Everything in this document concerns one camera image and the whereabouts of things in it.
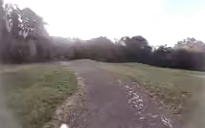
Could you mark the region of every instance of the grassy verge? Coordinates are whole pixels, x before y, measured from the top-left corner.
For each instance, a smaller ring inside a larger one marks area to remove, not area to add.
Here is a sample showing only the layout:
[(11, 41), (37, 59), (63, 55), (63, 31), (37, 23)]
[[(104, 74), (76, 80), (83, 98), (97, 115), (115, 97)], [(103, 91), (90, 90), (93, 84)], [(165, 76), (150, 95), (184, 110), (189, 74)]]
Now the grassy verge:
[(160, 99), (175, 114), (192, 109), (198, 101), (204, 80), (196, 77), (197, 72), (157, 68), (149, 65), (102, 64), (106, 70), (119, 76), (131, 78), (141, 87)]
[(41, 128), (77, 89), (74, 74), (59, 66), (31, 65), (1, 76), (8, 106), (23, 128)]

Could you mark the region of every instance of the grass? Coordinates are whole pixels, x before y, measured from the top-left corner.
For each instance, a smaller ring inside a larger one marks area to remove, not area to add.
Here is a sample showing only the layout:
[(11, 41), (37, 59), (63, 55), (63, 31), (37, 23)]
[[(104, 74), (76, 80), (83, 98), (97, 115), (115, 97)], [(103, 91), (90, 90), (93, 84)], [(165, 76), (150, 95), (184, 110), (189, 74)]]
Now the grass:
[(8, 107), (23, 128), (43, 127), (56, 107), (77, 89), (75, 75), (60, 66), (25, 66), (1, 76)]
[(204, 73), (158, 68), (138, 63), (102, 64), (103, 68), (131, 78), (161, 100), (173, 113), (182, 115), (182, 111), (191, 111), (198, 101), (204, 78), (197, 77)]

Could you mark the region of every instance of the dirt path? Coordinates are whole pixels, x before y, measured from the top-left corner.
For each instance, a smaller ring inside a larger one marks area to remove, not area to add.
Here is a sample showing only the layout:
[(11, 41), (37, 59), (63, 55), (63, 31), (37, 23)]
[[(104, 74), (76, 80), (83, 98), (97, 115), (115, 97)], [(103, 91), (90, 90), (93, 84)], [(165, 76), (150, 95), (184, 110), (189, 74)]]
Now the dirt path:
[(94, 61), (62, 62), (82, 78), (86, 86), (86, 108), (70, 128), (175, 128), (178, 123), (155, 99), (100, 69)]

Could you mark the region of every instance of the foliage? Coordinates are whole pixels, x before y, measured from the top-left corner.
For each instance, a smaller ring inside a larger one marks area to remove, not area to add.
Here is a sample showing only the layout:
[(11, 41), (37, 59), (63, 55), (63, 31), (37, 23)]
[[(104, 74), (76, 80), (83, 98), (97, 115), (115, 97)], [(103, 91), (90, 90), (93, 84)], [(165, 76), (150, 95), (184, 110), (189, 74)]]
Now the foliage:
[(8, 4), (5, 15), (0, 43), (3, 63), (85, 58), (205, 71), (205, 43), (195, 38), (178, 41), (174, 47), (154, 48), (142, 36), (125, 36), (115, 42), (102, 36), (90, 40), (52, 37), (47, 34), (43, 19), (29, 8)]

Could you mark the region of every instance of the green grass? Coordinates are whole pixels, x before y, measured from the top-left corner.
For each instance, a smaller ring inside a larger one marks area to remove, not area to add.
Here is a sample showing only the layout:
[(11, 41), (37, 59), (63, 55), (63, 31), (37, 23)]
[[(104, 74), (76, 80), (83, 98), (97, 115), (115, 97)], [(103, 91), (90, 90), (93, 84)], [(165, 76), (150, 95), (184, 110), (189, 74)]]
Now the green grass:
[(77, 89), (75, 75), (59, 66), (26, 66), (4, 72), (2, 78), (8, 107), (23, 128), (43, 127), (56, 107)]
[(196, 77), (204, 73), (158, 68), (138, 63), (107, 64), (102, 67), (139, 83), (151, 95), (158, 97), (168, 109), (179, 115), (191, 111), (197, 104), (204, 79)]

